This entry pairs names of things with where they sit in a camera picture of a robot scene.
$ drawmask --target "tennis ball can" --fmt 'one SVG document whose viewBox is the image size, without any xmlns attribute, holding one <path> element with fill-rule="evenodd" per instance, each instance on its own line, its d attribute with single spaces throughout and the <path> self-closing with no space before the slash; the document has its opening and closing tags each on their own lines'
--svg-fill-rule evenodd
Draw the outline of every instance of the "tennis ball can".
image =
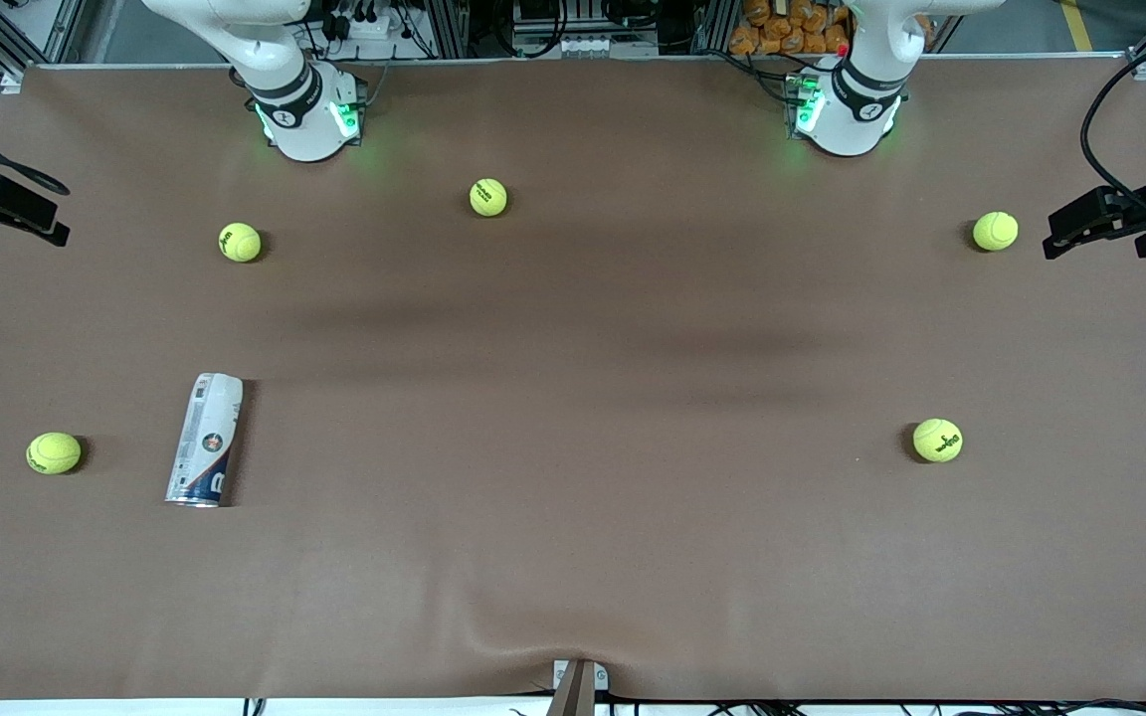
<svg viewBox="0 0 1146 716">
<path fill-rule="evenodd" d="M 219 508 L 241 412 L 241 379 L 223 373 L 197 376 L 165 501 L 187 508 Z"/>
</svg>

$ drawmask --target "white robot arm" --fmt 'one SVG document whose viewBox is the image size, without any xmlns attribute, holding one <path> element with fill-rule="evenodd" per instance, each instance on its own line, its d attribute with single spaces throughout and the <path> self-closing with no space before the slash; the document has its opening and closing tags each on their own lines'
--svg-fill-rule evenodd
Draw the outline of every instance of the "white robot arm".
<svg viewBox="0 0 1146 716">
<path fill-rule="evenodd" d="M 818 99 L 799 117 L 800 134 L 831 155 L 856 157 L 892 131 L 901 88 L 926 37 L 916 15 L 967 15 L 991 10 L 1005 0 L 849 0 L 856 15 L 850 53 L 827 57 L 822 70 L 806 69 Z"/>
<path fill-rule="evenodd" d="M 308 0 L 144 0 L 237 69 L 264 134 L 298 162 L 324 159 L 359 139 L 363 103 L 356 78 L 331 63 L 309 61 L 285 23 L 308 11 Z"/>
</svg>

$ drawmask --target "tennis ball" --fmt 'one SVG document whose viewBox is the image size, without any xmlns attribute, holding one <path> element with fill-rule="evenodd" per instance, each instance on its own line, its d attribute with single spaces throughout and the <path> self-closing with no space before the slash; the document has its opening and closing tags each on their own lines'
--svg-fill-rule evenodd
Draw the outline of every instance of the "tennis ball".
<svg viewBox="0 0 1146 716">
<path fill-rule="evenodd" d="M 83 457 L 83 448 L 78 440 L 68 433 L 42 433 L 24 451 L 29 466 L 44 475 L 58 475 L 60 472 L 72 471 L 78 458 Z"/>
<path fill-rule="evenodd" d="M 471 207 L 481 217 L 496 217 L 507 207 L 507 187 L 497 180 L 480 180 L 471 186 Z"/>
<path fill-rule="evenodd" d="M 219 231 L 219 250 L 223 257 L 228 257 L 237 263 L 245 263 L 259 257 L 264 244 L 259 239 L 259 231 L 250 223 L 228 223 L 223 230 Z"/>
<path fill-rule="evenodd" d="M 972 230 L 975 245 L 986 251 L 1000 251 L 1014 244 L 1020 235 L 1020 223 L 1006 212 L 990 212 L 979 218 Z"/>
<path fill-rule="evenodd" d="M 963 451 L 963 432 L 945 418 L 929 418 L 913 431 L 913 449 L 933 463 L 949 463 Z"/>
</svg>

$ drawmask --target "brown paper sheet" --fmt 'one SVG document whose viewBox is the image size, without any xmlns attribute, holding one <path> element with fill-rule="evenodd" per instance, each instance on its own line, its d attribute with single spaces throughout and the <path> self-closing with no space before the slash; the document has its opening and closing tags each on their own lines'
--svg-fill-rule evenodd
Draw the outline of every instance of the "brown paper sheet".
<svg viewBox="0 0 1146 716">
<path fill-rule="evenodd" d="M 32 71 L 0 148 L 0 698 L 1146 698 L 1146 261 L 1057 262 L 1118 61 L 927 61 L 877 154 L 716 63 L 395 68 L 296 166 L 218 71 Z M 1097 123 L 1146 181 L 1146 82 Z M 509 187 L 478 219 L 468 187 Z M 981 254 L 965 222 L 1022 221 Z M 268 237 L 252 265 L 215 236 Z M 236 508 L 165 506 L 249 380 Z M 924 466 L 932 416 L 961 457 Z M 84 435 L 40 477 L 33 435 Z"/>
</svg>

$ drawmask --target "green led light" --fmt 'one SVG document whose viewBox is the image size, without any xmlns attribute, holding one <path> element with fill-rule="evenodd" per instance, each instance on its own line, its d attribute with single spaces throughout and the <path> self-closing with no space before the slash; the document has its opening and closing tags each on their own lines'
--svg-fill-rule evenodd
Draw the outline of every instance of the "green led light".
<svg viewBox="0 0 1146 716">
<path fill-rule="evenodd" d="M 264 113 L 264 109 L 259 104 L 254 104 L 254 115 L 259 117 L 260 125 L 264 125 L 264 136 L 268 140 L 273 139 L 273 127 L 268 126 L 268 115 Z"/>
<path fill-rule="evenodd" d="M 799 123 L 796 123 L 796 128 L 800 132 L 813 132 L 816 128 L 816 119 L 819 117 L 819 111 L 825 108 L 825 96 L 822 92 L 816 92 L 813 99 L 808 100 L 799 109 Z"/>
<path fill-rule="evenodd" d="M 338 125 L 338 132 L 342 132 L 344 136 L 354 136 L 356 134 L 356 111 L 347 105 L 330 103 L 330 113 L 333 115 L 336 119 L 336 125 Z"/>
</svg>

